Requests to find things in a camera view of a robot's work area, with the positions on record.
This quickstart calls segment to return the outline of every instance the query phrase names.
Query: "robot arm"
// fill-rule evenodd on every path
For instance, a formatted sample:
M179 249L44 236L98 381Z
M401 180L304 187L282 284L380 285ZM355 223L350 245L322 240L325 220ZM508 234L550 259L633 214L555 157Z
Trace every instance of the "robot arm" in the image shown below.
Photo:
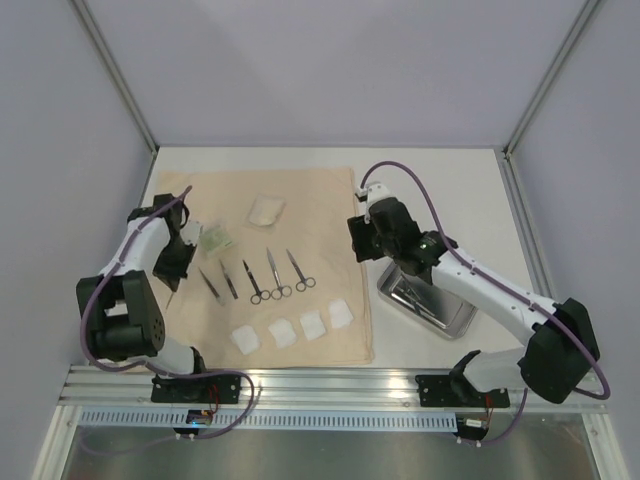
M461 396L526 384L542 398L562 403L589 371L584 355L545 315L531 308L532 304L554 314L599 359L589 315L581 303L570 298L559 304L527 291L480 265L448 239L455 253L450 251L439 232L420 231L405 205L380 183L367 185L357 196L367 206L365 215L348 220L358 262L392 258L405 274L471 302L526 347L495 354L475 351L465 356L451 373ZM479 275L480 271L488 273L489 279ZM512 293L528 303L518 301Z
M159 371L182 375L203 369L195 349L166 336L149 283L149 277L155 275L175 292L180 279L186 278L195 252L199 225L189 221L189 210L182 201L148 221L174 200L171 194L156 195L151 207L133 210L127 219L125 238L113 259L98 276L83 278L76 286L83 314L103 278L116 268L87 317L85 340L89 352L98 360L143 360Z

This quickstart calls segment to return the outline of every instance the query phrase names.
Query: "metal tray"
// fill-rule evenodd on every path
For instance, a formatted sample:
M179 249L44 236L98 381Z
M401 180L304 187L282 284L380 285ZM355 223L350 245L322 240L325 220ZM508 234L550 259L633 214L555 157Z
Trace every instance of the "metal tray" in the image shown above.
M389 305L450 340L465 334L478 310L452 293L404 275L393 262L378 280L378 294Z

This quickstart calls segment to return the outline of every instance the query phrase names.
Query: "cable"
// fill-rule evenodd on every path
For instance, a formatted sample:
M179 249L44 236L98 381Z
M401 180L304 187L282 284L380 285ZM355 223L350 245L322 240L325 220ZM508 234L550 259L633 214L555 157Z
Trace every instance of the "cable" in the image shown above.
M602 368L600 368L600 365L598 365L598 362L596 361L596 359L593 358L593 356L591 355L591 352L589 352L589 350L587 350L587 347L585 347L583 345L583 343L580 341L580 339L578 337L576 337L576 335L567 326L565 326L564 323L562 323L560 320L558 320L556 318L556 316L553 315L551 312L548 312L546 309L544 309L543 307L541 307L537 303L531 303L527 299L527 297L525 297L523 295L520 295L518 292L516 292L515 290L513 290L509 286L507 286L507 285L503 284L502 282L500 282L499 280L493 278L490 274L484 272L483 270L481 270L481 269L479 269L477 267L474 268L474 266L469 261L467 261L464 257L462 257L456 251L456 249L453 248L453 245L451 245L451 242L449 242L449 239L447 238L447 236L444 233L444 229L442 228L442 223L440 222L440 218L438 217L438 214L436 212L435 206L433 205L433 202L431 201L431 197L429 197L429 194L427 193L427 189L424 187L423 183L420 181L420 178L418 178L418 176L415 174L415 172L413 170L411 170L406 165L403 165L402 163L394 162L392 160L386 160L386 161L383 161L383 162L376 163L369 170L367 170L367 173L364 174L364 177L362 178L362 182L360 182L360 188L364 188L367 180L369 179L369 176L375 170L377 170L380 167L386 166L386 165L389 165L389 166L392 166L392 167L397 167L397 168L403 170L416 183L416 185L420 189L420 192L422 193L424 199L426 200L427 205L429 206L429 211L431 212L431 216L433 217L433 221L436 224L436 228L438 229L438 233L440 234L440 237L442 238L442 242L444 243L444 245L447 248L447 250L451 253L451 255L454 256L454 258L456 260L458 260L462 265L464 265L469 270L473 269L473 271L477 275L479 275L480 277L484 278L486 281L491 283L493 286L495 286L495 287L499 288L500 290L502 290L503 292L511 295L516 300L519 300L520 302L524 303L528 308L531 308L531 309L535 310L536 312L540 313L541 315L543 315L544 317L548 318L551 321L551 323L553 323L554 326L556 326L562 333L564 333L569 338L569 340L571 340L571 342L576 346L578 351L580 351L580 353L587 359L587 362L589 362L589 365L591 366L591 368L594 370L594 372L596 372L596 375L598 376L598 380L602 384L603 392L602 393L590 392L590 391L587 391L587 390L583 390L581 388L574 388L574 392L580 393L580 394L585 395L585 396L590 397L590 398L595 398L597 400L607 400L611 396L611 387L609 386L609 382L607 381L607 378L606 378L604 372L602 371Z
M233 430L237 425L239 425L244 418L249 414L249 412L251 411L253 404L254 404L254 400L255 400L255 385L253 384L253 380L251 380L251 377L249 375L247 375L244 372L240 372L240 371L236 371L236 370L211 370L208 372L204 372L204 373L195 373L195 374L190 374L190 375L179 375L179 374L174 374L174 373L170 373L170 372L165 372L164 370L160 370L160 369L156 369L154 368L152 365L148 365L147 368L149 368L149 370L151 370L152 372L158 374L158 375L166 375L166 376L170 376L170 377L174 377L174 378L206 378L206 377L213 377L213 376L218 376L218 375L238 375L240 377L245 378L248 382L249 382L249 386L251 387L251 395L249 397L249 401L247 402L247 406L245 407L245 409L242 411L242 413L240 415L238 415L238 417L231 422L229 425L227 425L224 428L221 428L220 430L216 430L215 432L212 433L206 433L204 435L196 435L193 437L193 440L208 440L210 438L215 438L215 437L219 437L220 435L224 435L225 433L230 432L231 430ZM156 440L153 440L151 442L145 443L143 445L138 445L136 447L132 447L132 448L128 448L125 450L116 450L114 452L106 452L106 451L101 451L101 450L94 450L91 447L87 446L85 443L85 436L81 436L79 438L78 444L80 446L80 448L82 450L84 450L85 452L89 453L90 455L96 455L99 457L117 457L119 455L128 455L130 453L137 453L137 452L141 452L143 450L146 450L147 448L153 447L155 445L159 445L161 443L164 442L168 442L169 440L175 440L176 436L175 435L168 435L166 437L161 437L158 438ZM191 437L189 435L181 435L180 438L183 439L191 439Z
M211 390L211 387L208 388L209 390L209 412L211 413L211 418L213 418L213 416L218 413L218 410L220 409L220 395L218 395L218 387L216 387L215 385L213 386L213 390L215 390L216 392L216 409L213 409L213 405L211 405L211 400L213 400L213 391Z
M184 199L186 198L187 194L191 191L191 189L192 189L192 187L191 187L191 185L189 185L184 190L184 192L182 192L180 195L178 195L176 198L171 200L169 203L167 203L166 205L162 206L161 208L159 208L158 210L153 212L151 215L149 215L147 218L145 218L140 223L138 228L133 231L133 233L131 234L129 239L126 241L126 243L122 247L120 255L118 255L116 264L103 277L103 279L100 281L100 283L98 283L98 286L96 287L96 289L91 294L91 297L89 297L89 301L87 302L87 306L85 307L84 311L82 312L82 316L81 316L81 320L80 320L80 345L82 347L82 352L84 353L85 357L89 360L89 362L93 366L99 368L100 370L106 371L106 372L119 373L119 372L125 372L125 371L130 370L131 368L134 368L134 367L137 367L137 366L146 366L149 370L151 370L152 372L156 373L157 375L163 375L163 376L171 377L171 378L185 378L185 379L194 379L195 380L195 379L201 379L201 378L215 377L215 376L219 376L219 375L237 375L237 376L245 378L249 382L249 385L251 387L251 395L249 397L249 401L247 402L247 406L245 407L243 412L240 415L238 415L238 418L236 418L233 422L231 422L226 427L221 428L220 430L216 430L213 433L209 433L209 434L205 434L205 435L199 435L197 437L194 437L194 439L196 439L196 440L206 440L206 439L209 439L209 438L219 437L220 435L224 435L225 433L231 431L240 422L242 422L242 420L244 420L244 418L251 411L251 408L253 407L254 400L255 400L255 385L253 384L253 380L251 380L251 377L249 375L247 375L244 372L237 371L237 370L209 370L209 371L206 371L206 372L203 372L203 373L195 373L195 374L184 375L184 374L177 374L177 373L167 372L167 371L158 369L158 368L154 367L153 365L147 364L144 360L136 361L136 362L129 363L127 365L121 365L121 366L105 365L104 363L98 361L98 359L96 359L91 354L91 352L89 351L89 346L87 345L87 338L86 338L86 335L87 335L87 323L88 323L89 314L95 308L95 304L96 304L96 302L98 300L98 297L100 296L100 293L102 293L102 290L104 290L105 286L113 278L113 276L118 271L118 269L123 265L124 259L126 258L127 253L131 249L131 246L133 245L133 242L135 241L137 236L140 234L142 229L144 227L146 227L155 218L158 218L160 215L162 215L164 212L166 212L167 210L172 208L178 202L184 201ZM90 447L88 447L84 443L84 438L85 437L80 437L79 444L80 444L80 448L82 448L85 452L87 452L89 454L92 454L92 455L98 455L98 456L103 456L103 457L113 457L113 456L117 456L117 455L125 455L125 454L128 454L128 453L139 452L139 451L145 450L145 449L147 449L149 447L152 447L154 445L158 445L158 444L164 443L166 441L173 440L176 437L175 437L175 435L167 436L167 437L159 438L159 439L154 440L152 442L146 443L144 445L139 445L137 447L129 448L129 449L126 449L126 450L120 450L120 451L116 451L116 452L101 452L101 451L98 451L98 450L93 450L93 449L91 449ZM189 437L186 436L186 435L183 435L181 438L189 438Z
M484 421L487 422L487 428L491 425L491 419L493 418L493 400L491 400L491 395L488 393L485 394L485 418Z
M93 291L93 293L89 297L89 301L87 302L87 306L85 307L84 311L82 312L82 317L80 319L80 346L82 348L82 353L84 354L85 357L87 357L87 359L89 360L89 363L91 363L91 365L93 365L94 367L97 367L100 370L104 370L105 372L118 373L118 372L126 372L127 370L130 370L133 367L138 367L138 366L141 366L141 365L145 365L146 362L144 362L144 360L140 360L140 361L137 361L137 362L129 363L127 365L120 365L120 366L105 365L104 363L99 362L91 354L91 352L89 351L89 346L87 345L87 323L89 321L89 314L95 308L95 303L98 301L98 297L100 297L100 294L102 293L102 290L104 290L104 287L113 278L113 276L118 271L118 269L121 266L123 266L123 262L124 262L124 259L127 257L127 253L129 253L129 250L131 249L131 246L133 245L133 242L138 237L138 235L140 235L140 232L142 231L142 229L144 227L146 227L147 225L149 225L149 223L151 221L153 221L154 219L158 218L164 212L166 212L167 210L172 208L178 202L184 201L185 197L191 191L191 189L192 189L192 187L191 187L191 185L189 185L187 188L185 188L184 192L182 192L176 198L171 200L169 203L165 204L163 207L161 207L158 210L156 210L155 212L153 212L151 215L149 215L147 218L145 218L140 223L140 225L138 225L138 228L133 231L133 233L131 234L131 236L127 240L127 242L124 244L124 247L122 247L122 250L120 251L120 255L118 255L116 264L102 278L100 283L98 283L98 286L96 287L96 289Z

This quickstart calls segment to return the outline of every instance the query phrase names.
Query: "black mount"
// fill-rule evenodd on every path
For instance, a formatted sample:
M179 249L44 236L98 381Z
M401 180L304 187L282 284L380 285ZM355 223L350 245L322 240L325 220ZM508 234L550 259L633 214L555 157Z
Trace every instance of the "black mount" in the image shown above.
M465 417L461 415L456 415L456 425L458 427L458 431L453 435L455 437L464 438L466 440L473 440L475 442L479 442L480 440L484 440L484 437L489 433L489 429L486 426L482 427L472 427L465 423Z
M554 306L554 316L578 337L598 361L600 349L585 306L573 298ZM520 374L540 397L551 403L562 403L591 369L591 365L550 320L537 325L535 330L524 357L518 362Z
M369 223L365 222L364 215L347 220L356 260L389 257L403 273L433 285L431 268L438 265L439 258L447 252L440 233L421 232L407 207L395 197L371 205L369 216ZM458 247L454 240L448 240L454 248Z
M509 408L509 393L499 389L487 393L461 396L449 375L416 375L420 406L427 408L486 408L491 399L493 408Z
M136 208L127 217L127 223L140 217L148 217L164 205L172 201L175 197L170 193L156 195L153 197L151 207ZM196 247L187 245L180 236L180 230L189 220L189 209L184 202L177 202L173 207L164 212L158 218L163 218L169 228L169 243L162 250L153 274L167 285L172 292L178 290L181 278L187 278L187 268L193 259Z
M83 278L76 285L80 314L101 281L102 275ZM119 301L126 303L127 313L108 317L106 310ZM114 362L158 354L164 345L164 319L145 272L130 271L111 279L89 313L86 339L95 358Z
M193 347L195 362L193 373L206 371L204 360ZM221 405L235 405L240 395L239 375L216 375L205 378L162 378L156 375L152 380L153 403L213 403L217 391L218 403Z

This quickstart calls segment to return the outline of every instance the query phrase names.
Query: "purple cable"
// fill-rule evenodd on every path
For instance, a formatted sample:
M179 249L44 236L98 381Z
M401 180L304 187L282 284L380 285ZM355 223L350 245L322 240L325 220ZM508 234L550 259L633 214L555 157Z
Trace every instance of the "purple cable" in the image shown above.
M118 269L122 266L122 262L124 262L124 259L127 257L127 253L129 253L129 250L131 249L131 246L133 245L133 242L138 237L138 235L140 234L142 229L144 227L146 227L147 225L149 225L149 223L152 220L154 220L155 218L158 218L164 212L166 212L171 207L173 207L176 203L184 201L184 199L187 196L187 194L191 191L191 188L192 188L191 185L189 185L187 188L185 188L184 192L182 192L176 198L174 198L169 203L164 205L162 208L159 208L158 210L153 212L151 215L149 215L147 218L145 218L140 223L138 228L136 230L134 230L134 232L131 234L131 236L129 237L127 242L124 244L124 247L122 247L122 251L120 252L120 255L118 255L118 262L102 278L102 280L100 281L100 283L98 284L96 289L91 294L91 297L89 297L89 301L87 302L87 306L85 307L84 311L82 312L82 318L80 319L80 346L82 348L82 353L84 354L85 357L87 357L87 359L89 360L91 365L93 365L94 367L97 367L100 370L104 370L105 372L118 373L118 372L125 372L127 370L132 369L133 367L138 367L138 366L141 366L141 365L145 364L145 362L141 360L141 361L138 361L138 362L130 363L128 365L122 365L122 366L115 367L115 366L111 366L111 365L105 365L104 363L99 362L91 354L91 352L89 351L89 346L87 345L87 322L89 320L89 314L93 311L93 309L95 307L95 303L98 300L98 297L100 296L100 294L102 293L102 290L104 290L104 287L107 285L107 283L109 283L109 281L113 278L113 276L118 271Z
M503 292L508 293L509 295L511 295L516 300L519 300L520 302L524 303L528 308L531 308L531 309L535 310L536 312L540 313L544 317L546 317L549 320L551 320L551 323L553 323L556 327L558 327L558 329L562 333L564 333L567 337L569 337L569 340L571 340L571 342L576 346L576 348L580 351L580 353L582 355L584 355L584 357L587 359L587 362L589 362L589 365L591 366L591 368L593 368L593 370L596 372L596 375L598 376L598 380L600 380L600 383L602 384L603 392L602 393L589 392L589 391L583 390L581 388L575 388L574 392L581 393L582 395L586 395L587 397L595 398L597 400L607 400L611 396L611 388L609 387L609 382L607 381L607 378L605 377L604 372L600 368L600 365L598 365L598 362L596 362L596 359L593 358L593 355L591 355L589 350L587 350L587 348L582 344L580 339L578 337L576 337L575 334L569 328L567 328L560 320L558 320L555 315L553 315L551 312L548 312L547 310L545 310L543 307L541 307L537 303L531 303L527 299L527 297L525 297L523 295L520 295L518 292L516 292L512 288L508 287L507 285L503 284L499 280L496 280L495 278L493 278L488 273L480 270L477 267L474 268L471 263L469 263L464 257L462 257L456 251L455 248L453 248L453 246L449 242L449 239L447 238L447 236L444 233L444 229L442 228L442 223L440 223L440 218L438 217L438 214L436 212L436 208L433 205L433 202L431 201L431 197L429 197L429 194L427 193L427 189L424 187L424 185L420 181L420 178L418 178L418 176L415 174L415 172L413 170L411 170L406 165L403 165L402 163L394 162L394 161L391 161L391 160L387 160L387 161L384 161L384 162L376 163L369 170L367 170L367 173L364 174L364 177L362 178L362 182L360 182L360 188L364 188L367 180L369 179L369 176L375 170L377 170L378 168L383 167L385 165L389 165L389 166L392 166L392 167L397 167L397 168L405 171L407 174L409 174L409 176L413 179L413 181L418 185L418 188L420 189L420 192L424 196L424 199L427 201L427 205L429 206L429 211L431 212L431 216L433 217L433 221L436 224L436 228L438 229L438 233L440 234L440 237L442 238L442 242L444 243L445 247L447 247L447 250L449 252L451 252L451 254L454 256L454 258L456 258L456 260L458 260L462 265L464 265L469 270L473 269L474 273L476 273L477 275L481 276L486 281L488 281L489 283L491 283L495 287L499 288Z
M229 431L233 430L238 424L240 424L242 420L244 420L244 418L249 414L249 412L251 411L251 408L253 407L254 399L255 399L255 385L253 384L253 380L251 380L251 377L244 372L240 372L236 370L212 370L204 373L182 375L182 374L171 373L171 372L166 372L164 370L160 370L158 368L155 368L153 365L147 365L147 368L149 368L149 370L151 370L152 372L158 375L165 375L165 376L174 377L174 378L206 378L206 377L214 377L217 375L239 375L243 378L246 378L247 381L249 382L249 385L251 386L251 396L249 397L247 406L242 411L242 413L238 416L238 418L236 418L233 422L231 422L226 427L221 428L220 430L216 430L212 433L205 433L204 435L194 436L193 437L194 440L208 440L210 438L219 437L220 435L224 435L225 433L228 433ZM143 445L138 445L136 447L128 448L125 450L117 450L115 452L105 452L101 450L94 450L93 448L87 446L87 444L85 443L86 437L87 435L81 436L78 440L78 444L82 450L84 450L86 453L90 455L95 455L98 457L108 457L108 458L117 457L119 455L128 455L131 453L139 453L146 450L147 448L154 447L161 443L165 443L170 440L176 439L175 435L167 435L166 437L161 437L156 440L152 440L148 443L145 443ZM188 435L181 435L180 438L190 439Z
M524 406L527 403L527 395L529 395L529 389L525 388L522 391L522 400L520 401L520 406L518 407L518 411L516 412L516 415L513 417L513 420L511 421L509 426L506 428L506 430L495 438L492 438L490 440L482 440L480 442L481 446L491 447L493 445L500 443L502 440L504 440L509 435L511 435L511 432L515 430L515 428L518 426L518 423L520 423L520 420L522 420L522 413L524 412ZM467 440L466 438L460 438L460 440L462 441L462 443L466 443L467 445L474 445L474 446L478 445L478 442L474 442L473 440Z
M218 376L218 375L239 375L239 376L241 376L243 378L246 378L247 381L249 382L249 385L251 386L251 396L249 397L249 401L247 403L246 408L238 416L238 418L236 418L232 423L230 423L226 427L224 427L224 428L222 428L220 430L216 430L213 433L209 433L209 434L205 434L205 435L200 435L198 437L194 437L197 440L206 440L208 438L219 437L220 435L224 435L225 433L229 432L235 426L237 426L240 422L242 422L242 420L251 411L251 408L253 407L253 403L254 403L254 399L255 399L255 386L254 386L253 381L251 380L251 377L249 375L247 375L244 372L240 372L240 371L236 371L236 370L212 370L212 371L203 372L203 373L183 375L183 374L177 374L177 373L166 372L164 370L160 370L158 368L155 368L153 365L148 365L143 360L140 360L140 361L137 361L137 362L133 362L133 363L130 363L128 365L122 365L122 366L105 365L104 363L98 361L98 359L96 359L91 354L91 352L89 351L89 346L87 345L87 338L86 338L86 336L87 336L87 322L88 322L89 314L95 308L95 303L98 300L98 297L100 296L100 293L102 293L102 290L104 290L104 287L107 285L107 283L109 283L109 280L111 280L111 278L113 278L113 276L115 275L115 272L117 272L118 269L122 266L122 262L124 262L124 259L126 258L127 253L131 249L131 246L133 245L133 242L135 241L137 236L140 234L142 229L144 227L146 227L152 220L154 220L155 218L158 218L160 215L162 215L164 212L169 210L171 207L173 207L178 202L184 201L184 199L186 198L187 194L191 191L191 189L192 189L192 187L188 186L184 190L184 192L182 192L176 198L171 200L169 203L164 205L162 208L160 208L160 209L156 210L155 212L153 212L151 215L149 215L147 218L145 218L140 223L138 228L136 230L134 230L134 232L131 234L131 236L129 237L129 239L125 243L124 247L122 247L122 251L120 252L120 255L118 255L118 259L117 259L118 262L113 266L113 268L111 270L109 270L109 272L100 281L100 283L98 284L96 289L91 294L91 297L89 297L89 301L87 302L87 306L85 307L84 311L82 312L82 318L80 320L80 345L82 347L82 352L84 353L85 357L87 357L89 362L93 366L99 368L100 370L104 370L106 372L119 373L119 372L124 372L124 371L130 370L133 367L146 366L149 370L151 370L152 372L154 372L154 373L156 373L158 375L164 375L164 376L173 377L173 378L198 379L198 378L215 377L215 376ZM147 449L149 447L152 447L154 445L158 445L160 443L164 443L166 441L173 440L174 438L175 438L174 435L167 436L167 437L162 437L162 438L159 438L159 439L154 440L152 442L146 443L144 445L139 445L139 446L134 447L134 448L130 448L130 449L127 449L127 450L120 450L120 451L117 451L117 452L100 452L100 451L97 451L97 450L93 450L90 447L88 447L87 445L85 445L84 437L80 437L79 443L80 443L80 448L82 448L85 452L87 452L89 454L98 455L98 456L104 456L104 457L112 457L112 456L116 456L116 455L125 455L125 454L128 454L128 453L139 452L139 451L145 450L145 449Z

